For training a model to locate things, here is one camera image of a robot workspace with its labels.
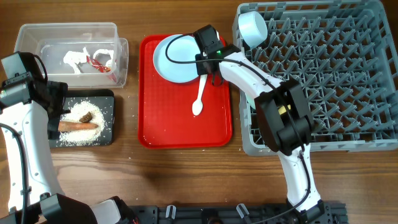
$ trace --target plastic spoon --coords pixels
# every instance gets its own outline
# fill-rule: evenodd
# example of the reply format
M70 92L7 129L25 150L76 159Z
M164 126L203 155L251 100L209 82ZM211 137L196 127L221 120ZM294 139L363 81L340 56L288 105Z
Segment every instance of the plastic spoon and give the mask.
M201 102L201 96L203 94L203 90L205 89L206 80L207 80L207 75L200 76L198 98L192 104L192 113L195 116L198 116L200 114L201 110L203 109L203 103Z

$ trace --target gray dish rack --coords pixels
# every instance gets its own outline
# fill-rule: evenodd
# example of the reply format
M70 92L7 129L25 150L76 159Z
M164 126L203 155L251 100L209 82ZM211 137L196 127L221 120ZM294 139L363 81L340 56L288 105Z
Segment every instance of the gray dish rack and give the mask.
M238 17L258 11L267 40L250 49ZM398 148L398 56L386 13L376 0L244 3L233 24L234 45L265 72L302 84L315 120L312 151ZM273 155L256 110L241 92L243 149Z

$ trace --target wood grain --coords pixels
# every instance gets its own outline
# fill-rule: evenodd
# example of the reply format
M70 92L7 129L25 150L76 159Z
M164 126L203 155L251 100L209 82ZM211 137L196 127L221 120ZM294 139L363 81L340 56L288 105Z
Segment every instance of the wood grain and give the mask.
M114 22L129 41L129 74L116 97L115 142L106 147L52 150L65 193L87 204L114 195L129 205L250 205L284 202L277 157L249 157L242 148L239 91L231 88L234 134L225 147L151 151L137 140L138 47L146 35L192 32L213 24L232 41L240 1L50 1L0 4L0 58L12 53L21 25L43 22ZM398 37L395 1L384 2ZM316 152L315 182L324 200L347 204L351 223L398 223L398 151ZM9 171L0 137L0 216L7 215Z

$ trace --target light blue plate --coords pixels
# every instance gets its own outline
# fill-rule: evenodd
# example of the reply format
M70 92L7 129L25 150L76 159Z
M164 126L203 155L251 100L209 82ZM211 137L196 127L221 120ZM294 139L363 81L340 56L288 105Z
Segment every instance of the light blue plate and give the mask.
M162 40L154 52L154 66L156 72L164 79L174 83L186 83L198 78L197 66L195 63L178 64L169 61L166 57L166 46L169 42L181 34L171 35ZM171 59L177 61L195 60L199 54L199 47L191 36L181 37L174 41L168 51Z

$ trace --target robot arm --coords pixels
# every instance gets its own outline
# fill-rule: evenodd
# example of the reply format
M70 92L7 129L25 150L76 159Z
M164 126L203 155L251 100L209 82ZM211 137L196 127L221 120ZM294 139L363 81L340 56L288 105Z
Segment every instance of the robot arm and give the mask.
M293 207L303 200L309 190L309 181L310 193L296 211L305 213L311 209L317 210L321 198L315 187L310 163L310 133L313 118L300 84L295 80L284 82L272 77L253 65L237 47L233 45L224 47L217 31L210 25L194 32L193 36L201 50L201 54L197 55L196 59L215 59L198 62L198 74L201 75L200 71L219 72L222 78L235 84L248 97L255 100L261 135L268 147L277 153L282 163L287 183L287 200L290 205ZM265 84L259 75L268 80L276 90ZM288 104L298 135L304 143L304 152L277 94L280 94L279 96L282 96Z
M251 66L264 78L268 79L276 88L280 87L280 84L283 82L281 79L274 78L253 65L242 52L233 53L225 58L237 60ZM256 99L261 93L272 92L272 88L270 86L265 85L256 74L246 67L240 66L234 62L221 62L219 66L222 77L225 80L234 83L252 99ZM282 168L284 170L287 183L287 200L293 206L298 204L304 198L304 195L308 189L307 175L299 158L299 153L301 150L301 147L297 147L292 150L292 154L289 156L285 155L281 151L277 151L280 162L282 163ZM314 205L317 205L318 201L321 199L313 180L310 163L310 144L305 145L305 151L303 152L303 155L310 176L311 192L304 203L297 207L298 211L312 208Z
M44 79L31 53L16 52L2 59L2 64L8 79L0 88L0 123L5 127L2 130L11 194L10 215L0 218L0 223L36 223L40 214L47 223L110 224L135 219L134 213L117 197L89 207L64 196L48 139L57 133L60 115L65 112L68 85ZM22 143L22 156L15 134ZM23 180L27 183L27 194L23 191Z

